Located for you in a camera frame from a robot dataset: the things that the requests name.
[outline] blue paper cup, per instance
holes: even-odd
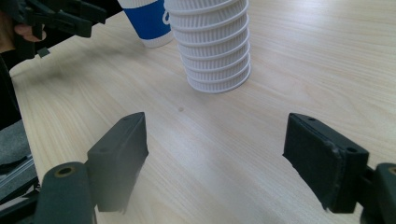
[[[164,0],[118,0],[129,21],[148,48],[163,46],[173,39]]]

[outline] light wood grain surface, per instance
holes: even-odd
[[[206,94],[174,40],[146,49],[123,13],[11,70],[40,178],[144,111],[148,159],[127,213],[99,223],[359,223],[322,210],[282,157],[287,118],[320,119],[396,162],[396,2],[250,0],[252,73]]]

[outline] stack of white strainers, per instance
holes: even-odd
[[[230,91],[250,75],[248,0],[165,0],[190,85]]]

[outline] stacked bowls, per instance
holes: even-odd
[[[165,0],[164,6],[194,89],[220,93],[248,79],[248,0]]]

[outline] wooden table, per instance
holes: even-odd
[[[148,159],[127,213],[99,223],[359,223],[322,210],[282,157],[287,118],[320,119],[396,162],[396,2],[250,0],[252,73],[206,94],[177,42],[144,48],[123,13],[12,69],[40,179],[85,161],[120,118],[147,116]]]

